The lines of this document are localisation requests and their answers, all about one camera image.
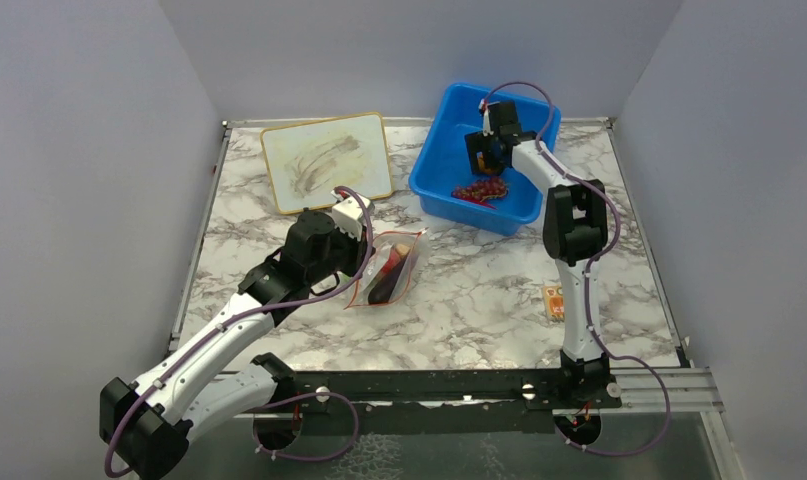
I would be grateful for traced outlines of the orange food piece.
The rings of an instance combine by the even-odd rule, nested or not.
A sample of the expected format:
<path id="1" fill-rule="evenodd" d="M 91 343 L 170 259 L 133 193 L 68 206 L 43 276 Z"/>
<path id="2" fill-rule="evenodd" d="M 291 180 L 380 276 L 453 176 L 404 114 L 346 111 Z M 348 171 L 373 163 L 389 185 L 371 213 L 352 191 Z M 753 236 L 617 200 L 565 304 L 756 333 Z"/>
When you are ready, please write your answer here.
<path id="1" fill-rule="evenodd" d="M 479 170 L 484 174 L 489 174 L 492 170 L 490 162 L 484 156 L 483 153 L 477 154 L 477 166 Z"/>

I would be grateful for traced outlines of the red grape bunch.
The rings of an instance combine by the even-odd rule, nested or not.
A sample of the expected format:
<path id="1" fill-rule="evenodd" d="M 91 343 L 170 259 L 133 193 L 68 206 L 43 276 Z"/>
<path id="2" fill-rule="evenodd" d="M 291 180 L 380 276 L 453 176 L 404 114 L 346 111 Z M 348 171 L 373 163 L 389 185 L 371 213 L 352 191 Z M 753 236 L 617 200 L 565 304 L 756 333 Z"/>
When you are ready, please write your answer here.
<path id="1" fill-rule="evenodd" d="M 508 194 L 508 184 L 501 177 L 488 177 L 460 186 L 451 192 L 453 198 L 476 204 L 502 199 Z"/>

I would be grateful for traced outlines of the blue plastic bin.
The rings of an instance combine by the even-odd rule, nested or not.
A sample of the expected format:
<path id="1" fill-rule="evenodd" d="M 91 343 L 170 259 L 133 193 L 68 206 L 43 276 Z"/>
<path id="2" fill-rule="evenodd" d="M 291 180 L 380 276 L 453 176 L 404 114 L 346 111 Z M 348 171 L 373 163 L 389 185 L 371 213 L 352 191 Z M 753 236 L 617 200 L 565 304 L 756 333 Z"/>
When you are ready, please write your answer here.
<path id="1" fill-rule="evenodd" d="M 409 186 L 430 215 L 512 236 L 539 218 L 551 180 L 561 177 L 547 165 L 535 142 L 524 138 L 511 148 L 511 163 L 500 175 L 507 183 L 505 197 L 483 206 L 452 196 L 456 188 L 481 178 L 472 170 L 476 161 L 469 158 L 466 136 L 483 131 L 478 107 L 489 91 L 469 83 L 455 83 L 446 89 L 411 171 Z"/>

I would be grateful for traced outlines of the red chili pepper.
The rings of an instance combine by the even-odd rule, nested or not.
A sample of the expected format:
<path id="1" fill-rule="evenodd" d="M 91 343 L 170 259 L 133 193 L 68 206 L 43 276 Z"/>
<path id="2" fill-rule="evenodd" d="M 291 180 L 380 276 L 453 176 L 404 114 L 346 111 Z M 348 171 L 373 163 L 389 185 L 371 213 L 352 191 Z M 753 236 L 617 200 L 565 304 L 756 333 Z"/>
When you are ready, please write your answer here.
<path id="1" fill-rule="evenodd" d="M 482 206 L 484 208 L 488 208 L 488 209 L 491 209 L 491 210 L 496 210 L 496 207 L 494 205 L 488 203 L 487 201 L 474 199 L 474 200 L 469 200 L 469 202 L 473 203 L 475 205 Z"/>

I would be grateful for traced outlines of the clear zip top bag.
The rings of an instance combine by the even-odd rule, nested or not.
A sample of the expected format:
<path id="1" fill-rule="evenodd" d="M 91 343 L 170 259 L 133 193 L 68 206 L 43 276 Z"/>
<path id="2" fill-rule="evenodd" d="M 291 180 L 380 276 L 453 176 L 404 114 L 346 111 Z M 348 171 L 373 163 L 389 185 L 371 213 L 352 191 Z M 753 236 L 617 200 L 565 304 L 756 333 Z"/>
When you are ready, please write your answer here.
<path id="1" fill-rule="evenodd" d="M 431 252 L 426 229 L 385 231 L 374 240 L 373 254 L 346 309 L 391 305 L 414 286 Z"/>

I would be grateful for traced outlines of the pink peach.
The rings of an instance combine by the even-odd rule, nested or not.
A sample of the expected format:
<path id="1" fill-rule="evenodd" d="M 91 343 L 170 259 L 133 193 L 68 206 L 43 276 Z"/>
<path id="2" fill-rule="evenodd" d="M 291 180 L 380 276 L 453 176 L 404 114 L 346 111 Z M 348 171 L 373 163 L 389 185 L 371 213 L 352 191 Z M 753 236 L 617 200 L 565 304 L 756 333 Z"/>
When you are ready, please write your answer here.
<path id="1" fill-rule="evenodd" d="M 387 275 L 401 262 L 402 259 L 403 258 L 398 257 L 395 252 L 391 250 L 388 259 L 380 268 L 380 273 L 382 275 Z"/>

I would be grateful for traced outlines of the purple eggplant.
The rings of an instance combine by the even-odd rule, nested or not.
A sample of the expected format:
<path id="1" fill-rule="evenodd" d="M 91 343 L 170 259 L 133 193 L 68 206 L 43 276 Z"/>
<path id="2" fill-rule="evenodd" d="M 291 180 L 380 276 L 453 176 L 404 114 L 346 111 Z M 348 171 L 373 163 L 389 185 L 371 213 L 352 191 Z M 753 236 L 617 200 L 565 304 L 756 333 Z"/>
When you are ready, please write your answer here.
<path id="1" fill-rule="evenodd" d="M 369 305 L 386 305 L 395 302 L 408 288 L 416 255 L 414 247 L 410 253 L 387 275 L 379 272 L 373 286 L 368 291 Z"/>

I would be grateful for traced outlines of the garlic bulb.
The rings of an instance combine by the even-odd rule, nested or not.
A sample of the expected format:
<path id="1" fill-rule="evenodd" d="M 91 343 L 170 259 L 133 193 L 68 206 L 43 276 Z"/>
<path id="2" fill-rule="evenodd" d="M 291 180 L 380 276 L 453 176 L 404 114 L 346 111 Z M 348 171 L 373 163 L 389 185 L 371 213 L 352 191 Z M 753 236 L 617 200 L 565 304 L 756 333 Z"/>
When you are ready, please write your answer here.
<path id="1" fill-rule="evenodd" d="M 393 251 L 400 258 L 405 258 L 411 251 L 412 247 L 407 244 L 397 243 L 393 246 Z"/>

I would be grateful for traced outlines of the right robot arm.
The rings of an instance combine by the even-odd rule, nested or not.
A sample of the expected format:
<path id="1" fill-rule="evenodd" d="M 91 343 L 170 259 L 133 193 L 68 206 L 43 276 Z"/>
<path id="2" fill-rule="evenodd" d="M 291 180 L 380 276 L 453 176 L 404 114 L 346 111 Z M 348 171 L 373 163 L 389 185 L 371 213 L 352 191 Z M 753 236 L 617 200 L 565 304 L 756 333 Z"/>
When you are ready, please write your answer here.
<path id="1" fill-rule="evenodd" d="M 471 169 L 500 174 L 512 169 L 544 197 L 543 245 L 558 269 L 564 302 L 565 334 L 560 349 L 558 398 L 579 407 L 609 382 L 609 356 L 600 328 L 597 259 L 609 230 L 604 189 L 574 174 L 533 131 L 523 130 L 512 101 L 481 103 L 481 131 L 465 137 Z"/>

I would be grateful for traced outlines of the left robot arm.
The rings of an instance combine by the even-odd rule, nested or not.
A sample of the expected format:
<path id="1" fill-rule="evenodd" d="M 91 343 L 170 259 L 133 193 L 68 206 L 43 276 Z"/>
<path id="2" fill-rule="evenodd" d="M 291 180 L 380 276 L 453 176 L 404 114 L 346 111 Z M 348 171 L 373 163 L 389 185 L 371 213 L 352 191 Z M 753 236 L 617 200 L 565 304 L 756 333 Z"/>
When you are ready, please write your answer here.
<path id="1" fill-rule="evenodd" d="M 213 428 L 255 406 L 277 411 L 292 401 L 293 371 L 264 354 L 231 380 L 216 377 L 243 350 L 296 309 L 349 288 L 338 282 L 319 294 L 316 284 L 345 275 L 358 280 L 373 245 L 370 210 L 348 199 L 328 213 L 305 211 L 285 244 L 251 269 L 238 291 L 187 344 L 132 382 L 115 377 L 99 396 L 99 436 L 107 444 L 104 472 L 161 479 L 189 446 Z"/>

